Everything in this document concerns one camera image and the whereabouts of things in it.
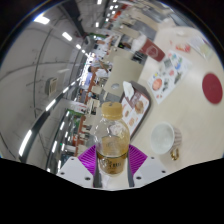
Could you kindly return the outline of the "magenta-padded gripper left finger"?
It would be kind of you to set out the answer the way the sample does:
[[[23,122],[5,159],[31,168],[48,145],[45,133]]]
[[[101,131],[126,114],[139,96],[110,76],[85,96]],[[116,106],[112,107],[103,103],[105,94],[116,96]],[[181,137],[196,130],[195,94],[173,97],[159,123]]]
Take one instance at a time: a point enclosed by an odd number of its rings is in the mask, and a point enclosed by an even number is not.
[[[70,157],[57,175],[84,188],[92,188],[96,172],[96,150],[92,146],[78,157]]]

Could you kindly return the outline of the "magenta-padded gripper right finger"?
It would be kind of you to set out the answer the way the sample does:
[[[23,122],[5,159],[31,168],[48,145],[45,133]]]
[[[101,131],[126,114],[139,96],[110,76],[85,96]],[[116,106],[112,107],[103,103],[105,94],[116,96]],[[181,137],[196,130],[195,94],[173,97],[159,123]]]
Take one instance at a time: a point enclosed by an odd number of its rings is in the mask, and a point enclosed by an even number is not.
[[[168,175],[158,159],[147,156],[133,145],[129,146],[127,169],[130,188],[143,187]]]

